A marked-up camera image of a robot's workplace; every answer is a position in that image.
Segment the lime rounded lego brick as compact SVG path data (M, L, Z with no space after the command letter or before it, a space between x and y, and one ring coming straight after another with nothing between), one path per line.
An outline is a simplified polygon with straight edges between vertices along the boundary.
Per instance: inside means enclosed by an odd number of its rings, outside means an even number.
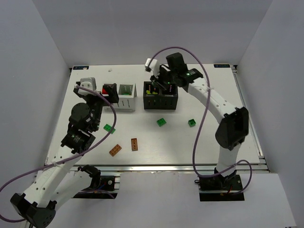
M146 95L157 95L158 93L155 91L146 90Z

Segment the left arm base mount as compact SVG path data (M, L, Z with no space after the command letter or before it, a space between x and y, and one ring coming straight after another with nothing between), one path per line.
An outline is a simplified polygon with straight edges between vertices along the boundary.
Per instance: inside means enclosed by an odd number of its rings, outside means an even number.
M86 165L77 168L77 172L86 173L91 179L90 185L78 192L74 199L112 199L117 197L118 188L115 186L118 182L114 175L103 175L99 169L94 166Z

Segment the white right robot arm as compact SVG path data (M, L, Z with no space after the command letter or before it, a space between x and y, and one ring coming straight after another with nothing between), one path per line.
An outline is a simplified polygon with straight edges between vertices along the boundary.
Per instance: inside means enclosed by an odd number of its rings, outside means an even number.
M207 74L197 69L188 69L181 53L166 57L168 65L161 67L156 59L147 59L145 69L152 72L150 80L162 91L171 85L184 89L195 97L218 122L215 138L219 144L218 162L214 176L225 179L236 174L237 155L241 144L249 133L249 113L245 107L229 103L214 89L211 89Z

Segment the red arch lego brick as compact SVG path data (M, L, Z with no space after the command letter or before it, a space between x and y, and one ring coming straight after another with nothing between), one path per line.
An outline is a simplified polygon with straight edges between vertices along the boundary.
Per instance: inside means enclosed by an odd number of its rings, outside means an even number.
M104 94L104 95L108 94L108 92L106 91L106 89L104 87L102 88L102 94Z

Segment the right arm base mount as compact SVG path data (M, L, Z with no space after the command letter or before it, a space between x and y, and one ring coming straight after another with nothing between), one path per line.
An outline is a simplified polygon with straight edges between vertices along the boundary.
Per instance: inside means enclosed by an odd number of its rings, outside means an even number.
M243 185L240 175L234 170L224 177L201 177L194 181L199 187L200 202L244 201Z

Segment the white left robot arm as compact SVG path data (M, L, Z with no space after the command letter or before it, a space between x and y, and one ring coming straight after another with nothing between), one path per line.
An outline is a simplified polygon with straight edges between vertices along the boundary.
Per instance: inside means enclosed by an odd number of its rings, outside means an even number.
M50 164L23 193L15 193L10 202L27 222L36 228L46 228L56 211L81 190L96 190L100 186L101 172L91 165L78 169L66 184L61 181L92 145L98 131L104 106L118 103L116 84L103 85L106 95L98 92L94 82L77 82L74 93L84 99L73 106L68 119L67 133Z

